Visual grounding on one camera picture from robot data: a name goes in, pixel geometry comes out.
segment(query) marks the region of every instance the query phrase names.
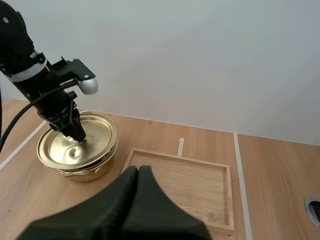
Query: black cable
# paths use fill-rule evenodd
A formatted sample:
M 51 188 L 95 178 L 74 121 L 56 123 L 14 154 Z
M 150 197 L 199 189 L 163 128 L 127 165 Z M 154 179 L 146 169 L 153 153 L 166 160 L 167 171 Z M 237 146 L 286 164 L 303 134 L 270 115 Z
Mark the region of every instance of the black cable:
M 10 122 L 9 126 L 7 127 L 7 129 L 5 130 L 4 134 L 1 137 L 1 144 L 0 144 L 0 152 L 2 150 L 2 148 L 4 147 L 4 144 L 6 142 L 6 139 L 9 135 L 9 133 L 11 132 L 12 128 L 15 126 L 15 124 L 18 122 L 18 120 L 21 118 L 21 116 L 28 111 L 32 106 L 34 106 L 35 104 L 37 104 L 39 101 L 41 101 L 42 99 L 44 99 L 45 97 L 47 97 L 48 95 L 59 91 L 59 90 L 63 90 L 63 89 L 67 89 L 70 88 L 72 86 L 75 86 L 78 84 L 77 80 L 72 80 L 69 81 L 65 84 L 60 85 L 59 87 L 52 89 L 51 91 L 46 92 L 45 94 L 41 95 L 40 97 L 38 97 L 36 100 L 34 100 L 33 102 L 30 102 L 27 106 L 25 106 L 14 118 L 13 120 Z

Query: metal pot handle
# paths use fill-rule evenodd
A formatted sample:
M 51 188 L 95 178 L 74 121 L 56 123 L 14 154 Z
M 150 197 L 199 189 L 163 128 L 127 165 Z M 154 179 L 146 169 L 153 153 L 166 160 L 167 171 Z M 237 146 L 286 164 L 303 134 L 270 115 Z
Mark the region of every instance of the metal pot handle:
M 81 111 L 80 114 L 83 114 L 83 113 L 91 113 L 91 114 L 94 114 L 95 112 L 94 111 L 90 111 L 90 110 L 84 110 L 84 111 Z
M 92 172 L 89 170 L 81 170 L 75 172 L 65 172 L 65 171 L 58 171 L 64 178 L 72 177 L 72 176 L 86 176 L 90 175 Z

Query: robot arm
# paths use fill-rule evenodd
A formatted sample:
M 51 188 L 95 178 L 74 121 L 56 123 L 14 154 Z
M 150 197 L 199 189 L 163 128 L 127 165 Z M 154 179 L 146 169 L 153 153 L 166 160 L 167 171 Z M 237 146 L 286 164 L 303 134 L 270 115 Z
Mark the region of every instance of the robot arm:
M 51 65 L 43 53 L 35 50 L 29 38 L 24 19 L 0 0 L 0 71 L 32 103 L 41 95 L 76 80 L 84 94 L 95 94 L 98 84 L 95 75 L 79 60 L 63 58 Z M 56 131 L 82 141 L 86 133 L 76 109 L 74 91 L 55 91 L 34 106 L 38 115 L 47 120 Z

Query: wooden table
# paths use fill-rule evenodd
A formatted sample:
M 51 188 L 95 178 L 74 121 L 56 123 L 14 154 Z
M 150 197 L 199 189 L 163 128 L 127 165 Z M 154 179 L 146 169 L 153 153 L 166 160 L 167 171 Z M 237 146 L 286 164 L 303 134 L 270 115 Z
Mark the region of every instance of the wooden table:
M 316 240 L 306 197 L 320 198 L 320 146 L 239 135 L 252 236 Z
M 18 104 L 21 102 L 11 102 L 3 114 L 18 108 Z M 246 239 L 232 133 L 118 115 L 111 117 L 119 130 L 115 164 L 95 181 L 72 182 L 42 165 L 36 145 L 48 129 L 47 124 L 0 170 L 1 240 L 15 239 L 31 221 L 70 208 L 104 189 L 120 174 L 131 148 L 176 155 L 180 138 L 184 138 L 183 157 L 230 165 L 235 232 L 233 236 L 212 232 L 212 237 L 215 240 Z M 33 114 L 19 124 L 29 133 L 37 127 L 35 121 L 40 124 L 42 120 Z M 6 142 L 7 150 L 13 151 L 16 141 L 21 139 L 21 134 L 11 136 Z

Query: gold lid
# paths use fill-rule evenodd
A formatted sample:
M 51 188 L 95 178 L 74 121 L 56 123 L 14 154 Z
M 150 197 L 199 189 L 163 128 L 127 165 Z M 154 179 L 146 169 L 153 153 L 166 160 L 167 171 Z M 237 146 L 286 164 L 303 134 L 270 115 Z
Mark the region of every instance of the gold lid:
M 52 129 L 42 135 L 37 154 L 44 165 L 60 170 L 83 168 L 100 160 L 111 150 L 118 137 L 117 126 L 111 118 L 83 112 L 80 122 L 86 134 L 82 142 Z

